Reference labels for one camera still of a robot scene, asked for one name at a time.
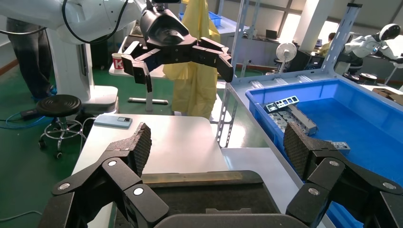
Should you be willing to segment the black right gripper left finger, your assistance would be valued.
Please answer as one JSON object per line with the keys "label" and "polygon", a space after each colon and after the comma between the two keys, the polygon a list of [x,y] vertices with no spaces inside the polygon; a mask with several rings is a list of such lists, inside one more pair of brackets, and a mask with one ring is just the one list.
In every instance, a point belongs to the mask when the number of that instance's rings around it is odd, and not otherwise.
{"label": "black right gripper left finger", "polygon": [[169,208],[141,179],[151,146],[145,123],[129,138],[110,143],[96,162],[54,186],[39,226],[86,228],[104,206],[115,203],[131,227],[155,227]]}

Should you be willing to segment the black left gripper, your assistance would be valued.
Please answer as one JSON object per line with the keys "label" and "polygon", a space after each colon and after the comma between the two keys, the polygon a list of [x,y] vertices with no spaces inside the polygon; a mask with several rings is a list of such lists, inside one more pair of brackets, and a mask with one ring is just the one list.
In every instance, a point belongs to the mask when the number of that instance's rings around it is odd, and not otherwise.
{"label": "black left gripper", "polygon": [[221,78],[232,82],[234,68],[228,47],[202,37],[197,41],[189,30],[168,9],[145,9],[140,28],[146,46],[132,42],[121,55],[124,72],[133,76],[137,84],[146,85],[152,92],[150,71],[160,65],[192,62],[217,69]]}

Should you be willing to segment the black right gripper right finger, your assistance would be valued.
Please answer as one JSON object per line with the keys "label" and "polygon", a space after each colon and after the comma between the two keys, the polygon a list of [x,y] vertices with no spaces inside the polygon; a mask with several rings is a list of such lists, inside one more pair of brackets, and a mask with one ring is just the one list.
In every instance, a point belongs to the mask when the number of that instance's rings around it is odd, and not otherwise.
{"label": "black right gripper right finger", "polygon": [[284,148],[303,186],[286,214],[315,228],[335,202],[366,228],[403,225],[403,189],[397,183],[349,161],[332,143],[311,138],[287,124]]}

